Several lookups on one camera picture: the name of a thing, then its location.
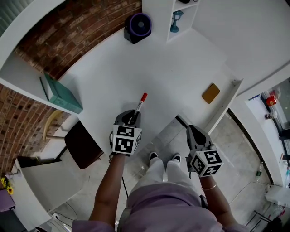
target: red marker pen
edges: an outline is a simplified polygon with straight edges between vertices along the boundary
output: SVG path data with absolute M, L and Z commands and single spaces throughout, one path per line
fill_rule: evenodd
M 144 101 L 145 101 L 147 95 L 148 95 L 147 93 L 144 93 L 144 94 L 143 94 L 143 97 L 141 98 L 141 100 L 140 100 L 140 102 L 139 102 L 139 105 L 138 105 L 138 107 L 137 107 L 137 109 L 136 109 L 136 113 L 140 111 L 140 109 L 141 109 L 141 107 L 142 107 L 142 105 L 143 105 L 143 103 L 144 103 Z

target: brown sticky note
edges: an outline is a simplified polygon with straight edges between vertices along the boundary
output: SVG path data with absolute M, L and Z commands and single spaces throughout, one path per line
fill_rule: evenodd
M 219 92 L 219 88 L 215 84 L 211 84 L 211 86 L 203 93 L 202 97 L 208 104 L 210 104 Z

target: bracelet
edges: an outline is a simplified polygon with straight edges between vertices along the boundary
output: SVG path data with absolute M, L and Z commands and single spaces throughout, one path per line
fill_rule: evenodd
M 215 187 L 217 186 L 217 184 L 215 184 L 213 187 L 211 188 L 207 188 L 207 189 L 204 189 L 203 187 L 201 187 L 201 189 L 205 192 L 205 191 L 209 191 L 211 189 L 214 189 Z

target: person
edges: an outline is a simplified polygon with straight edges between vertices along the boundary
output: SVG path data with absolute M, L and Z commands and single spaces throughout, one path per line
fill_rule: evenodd
M 248 232 L 233 217 L 230 205 L 213 177 L 200 182 L 208 203 L 201 206 L 190 178 L 180 168 L 181 156 L 176 154 L 167 163 L 168 182 L 163 182 L 163 161 L 156 152 L 150 154 L 150 166 L 132 189 L 122 232 Z M 125 155 L 114 155 L 97 190 L 89 221 L 74 221 L 72 232 L 114 232 L 116 210 L 121 188 Z

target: dark brown chair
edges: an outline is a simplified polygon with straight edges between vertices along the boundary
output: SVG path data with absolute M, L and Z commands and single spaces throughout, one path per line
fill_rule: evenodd
M 74 161 L 77 163 L 79 168 L 85 169 L 93 162 L 95 162 L 104 152 L 90 136 L 90 134 L 80 121 L 72 127 L 72 129 L 67 133 L 65 137 L 47 135 L 48 128 L 51 122 L 61 112 L 62 111 L 60 110 L 56 110 L 47 119 L 43 131 L 43 140 L 64 140 L 69 150 L 69 153 L 72 155 Z

